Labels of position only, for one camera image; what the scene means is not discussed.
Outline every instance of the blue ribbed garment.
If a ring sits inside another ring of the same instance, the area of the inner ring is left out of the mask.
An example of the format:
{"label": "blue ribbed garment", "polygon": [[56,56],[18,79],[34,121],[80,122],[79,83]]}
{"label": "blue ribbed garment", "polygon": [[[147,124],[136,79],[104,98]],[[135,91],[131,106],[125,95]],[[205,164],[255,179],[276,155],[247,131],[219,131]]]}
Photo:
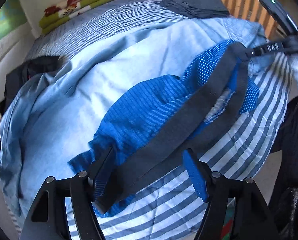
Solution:
{"label": "blue ribbed garment", "polygon": [[[111,106],[102,119],[93,140],[89,142],[90,150],[69,162],[73,171],[78,173],[87,170],[99,154],[110,146],[116,149],[115,165],[124,163],[130,155],[145,146],[192,94],[207,82],[226,48],[234,42],[233,40],[222,41],[197,55],[181,77],[164,75],[141,82],[129,89]],[[239,63],[240,60],[237,59],[232,76],[224,90],[223,100],[217,103],[214,113],[205,119],[191,136],[201,132],[224,112],[236,89]],[[259,88],[251,79],[248,79],[246,97],[240,114],[256,108],[258,95]],[[96,209],[95,212],[100,217],[114,216],[124,210],[132,199],[133,196],[129,196],[115,203],[105,215]]]}

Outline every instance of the metal screw head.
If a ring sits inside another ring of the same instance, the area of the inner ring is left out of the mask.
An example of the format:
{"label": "metal screw head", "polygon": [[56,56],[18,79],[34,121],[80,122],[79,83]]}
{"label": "metal screw head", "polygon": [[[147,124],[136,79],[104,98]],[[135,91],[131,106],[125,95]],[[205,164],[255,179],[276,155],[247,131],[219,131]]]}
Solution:
{"label": "metal screw head", "polygon": [[245,180],[249,184],[253,183],[253,179],[251,177],[246,177]]}
{"label": "metal screw head", "polygon": [[221,176],[220,172],[218,172],[218,171],[214,171],[211,175],[214,178],[220,178],[220,176]]}
{"label": "metal screw head", "polygon": [[80,171],[80,172],[78,173],[78,176],[79,176],[80,178],[86,177],[86,175],[87,175],[87,172],[86,172],[86,171]]}
{"label": "metal screw head", "polygon": [[53,177],[50,176],[50,177],[46,178],[46,182],[47,182],[47,183],[51,183],[51,182],[53,182]]}

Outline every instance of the blue and white striped bedding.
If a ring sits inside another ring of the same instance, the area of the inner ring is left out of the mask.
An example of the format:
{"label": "blue and white striped bedding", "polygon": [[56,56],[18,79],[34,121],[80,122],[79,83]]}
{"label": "blue and white striped bedding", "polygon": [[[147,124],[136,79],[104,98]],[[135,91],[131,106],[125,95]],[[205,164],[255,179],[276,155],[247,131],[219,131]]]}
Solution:
{"label": "blue and white striped bedding", "polygon": [[[290,77],[287,58],[278,54],[265,73],[252,78],[260,88],[257,108],[241,115],[200,160],[227,178],[253,177],[268,156],[283,120]],[[237,165],[238,159],[244,160],[243,165]],[[153,183],[151,189],[138,193],[133,204],[118,215],[98,218],[106,239],[176,240],[198,230],[207,205],[197,197],[183,166]],[[67,217],[72,239],[79,240],[73,213]]]}
{"label": "blue and white striped bedding", "polygon": [[[95,41],[139,26],[185,19],[160,7],[159,2],[116,0],[98,8],[103,11],[91,10],[38,39],[27,59],[64,55],[68,61]],[[282,123],[290,76],[291,69],[283,54],[278,54],[265,72],[253,76],[260,89],[257,108],[241,115],[201,161],[228,178],[254,176],[269,154]],[[153,183],[151,188],[157,190],[142,190],[133,204],[118,215],[98,219],[107,239],[180,239],[199,228],[206,204],[197,197],[182,166]],[[73,213],[67,215],[72,239],[78,240]]]}

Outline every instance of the green towel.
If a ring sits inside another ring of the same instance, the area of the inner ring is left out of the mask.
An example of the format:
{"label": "green towel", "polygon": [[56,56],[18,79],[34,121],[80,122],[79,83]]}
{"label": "green towel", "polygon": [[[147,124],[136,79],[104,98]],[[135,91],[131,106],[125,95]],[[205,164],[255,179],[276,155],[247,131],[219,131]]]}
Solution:
{"label": "green towel", "polygon": [[63,17],[62,19],[60,19],[60,20],[56,21],[55,23],[50,24],[48,27],[44,28],[42,30],[42,34],[46,35],[49,32],[51,32],[52,30],[54,30],[55,28],[57,28],[57,27],[61,26],[62,24],[70,21],[70,19],[76,17],[77,15],[82,14],[86,11],[89,11],[89,10],[95,8],[95,7],[98,7],[100,5],[103,5],[103,4],[111,2],[111,1],[113,1],[113,0],[99,0],[97,2],[94,2],[94,3],[92,3],[88,6],[80,9],[79,11],[75,11],[74,13],[72,13],[72,14],[66,16],[66,17]]}
{"label": "green towel", "polygon": [[62,19],[70,14],[72,14],[75,11],[80,10],[81,8],[84,8],[94,2],[97,2],[99,0],[81,0],[78,3],[72,4],[70,6],[68,6],[65,9],[62,9],[54,14],[51,14],[49,16],[44,16],[40,22],[39,22],[39,26],[44,29],[46,27],[48,27],[50,24],[55,23],[56,21],[58,21],[59,19]]}

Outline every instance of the folded gray cloth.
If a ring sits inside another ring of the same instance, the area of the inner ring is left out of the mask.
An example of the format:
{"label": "folded gray cloth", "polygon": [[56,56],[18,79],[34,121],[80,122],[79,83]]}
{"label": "folded gray cloth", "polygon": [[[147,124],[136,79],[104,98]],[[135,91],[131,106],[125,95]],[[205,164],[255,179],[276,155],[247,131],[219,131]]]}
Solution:
{"label": "folded gray cloth", "polygon": [[229,15],[221,0],[162,0],[160,5],[188,18],[204,19]]}

